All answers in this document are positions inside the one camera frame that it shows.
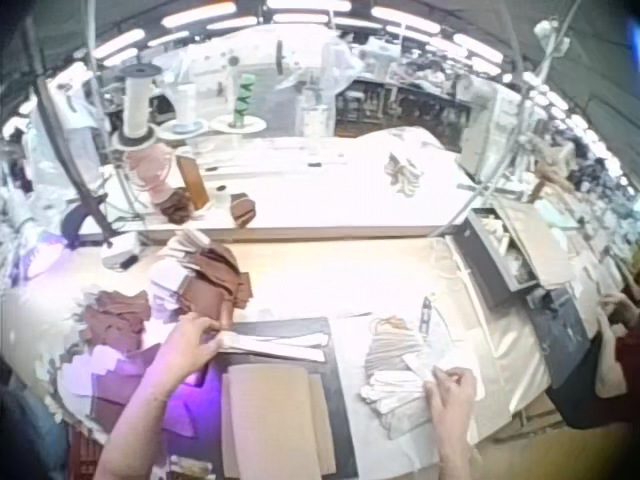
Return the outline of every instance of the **white table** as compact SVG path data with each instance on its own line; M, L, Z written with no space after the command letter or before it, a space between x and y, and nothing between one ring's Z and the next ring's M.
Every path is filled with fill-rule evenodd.
M281 148L268 148L265 140L252 142L253 147L233 159L244 167L231 168L228 161L216 162L211 155L198 159L201 170L220 166L220 171L204 176L212 202L196 213L190 222L193 228L220 240L247 241L425 236L445 225L472 195L459 188L470 181L455 163L456 154L436 148L416 159L425 174L418 193L406 198L390 186L384 173L389 145L340 138L278 139L275 144ZM323 166L307 166L318 162ZM177 168L169 182L182 185ZM216 191L220 186L226 188L222 194ZM110 205L125 210L127 205L115 178L105 189L107 217L114 221L121 212ZM242 230L235 228L229 212L229 195L240 192L255 200L258 212ZM145 193L140 198L149 203ZM157 240L170 238L180 228L150 210L144 223L116 222L116 227L146 231ZM101 239L92 218L80 233L84 240Z

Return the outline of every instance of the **right hand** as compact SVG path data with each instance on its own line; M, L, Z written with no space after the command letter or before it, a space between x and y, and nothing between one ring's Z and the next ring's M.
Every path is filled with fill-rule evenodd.
M476 398L476 378L464 368L445 372L436 367L433 375L435 383L426 382L424 387L441 460L468 462L471 450L467 432Z
M607 316L615 312L612 323L622 323L625 327L633 326L638 321L640 309L623 293L604 295L600 299L600 305Z

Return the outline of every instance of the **white thread spool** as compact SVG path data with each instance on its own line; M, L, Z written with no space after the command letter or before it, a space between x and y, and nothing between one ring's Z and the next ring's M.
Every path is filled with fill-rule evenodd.
M196 92L195 83L178 86L176 98L176 123L183 127L191 127L196 123Z
M127 78L123 126L127 138L141 138L149 129L151 80L151 78Z

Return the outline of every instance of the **hand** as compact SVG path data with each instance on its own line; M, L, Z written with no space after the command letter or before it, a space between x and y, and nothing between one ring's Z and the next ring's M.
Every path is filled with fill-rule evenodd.
M435 383L426 382L425 391L431 410L442 462L469 462L471 451L467 432L476 398L476 378L471 370L456 368L444 372L434 368Z
M600 305L607 316L611 316L613 324L622 323L627 329L632 328L638 322L640 310L623 293L604 295L600 299Z
M147 371L155 385L169 396L192 373L200 370L222 348L222 338L216 336L207 343L202 335L219 331L220 322L189 313L180 317Z

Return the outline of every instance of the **thread spool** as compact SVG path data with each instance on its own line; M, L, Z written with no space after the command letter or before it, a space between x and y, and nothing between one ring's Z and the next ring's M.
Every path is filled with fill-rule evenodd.
M149 125L151 81L162 69L148 63L124 67L120 73L126 78L123 127L114 138L119 150L144 148L155 140L155 130Z
M172 131L178 135L193 133L203 128L202 122L196 119L196 93L194 83L180 85L176 98L176 122Z
M251 73L243 73L238 87L238 97L233 109L233 120L229 124L231 128L244 128L244 119L249 111L249 103L256 85L256 76Z

